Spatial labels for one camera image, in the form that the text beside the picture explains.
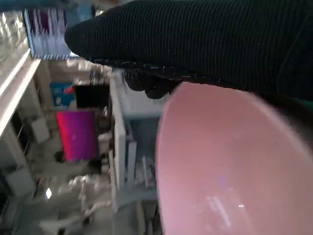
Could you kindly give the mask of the black gloved robot right hand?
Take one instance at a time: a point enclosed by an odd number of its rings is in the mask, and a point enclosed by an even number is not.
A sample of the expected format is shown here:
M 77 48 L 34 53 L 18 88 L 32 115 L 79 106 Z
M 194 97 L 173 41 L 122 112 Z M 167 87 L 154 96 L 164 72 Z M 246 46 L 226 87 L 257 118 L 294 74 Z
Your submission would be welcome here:
M 68 28 L 65 42 L 150 99 L 182 82 L 313 98 L 310 0 L 136 0 Z

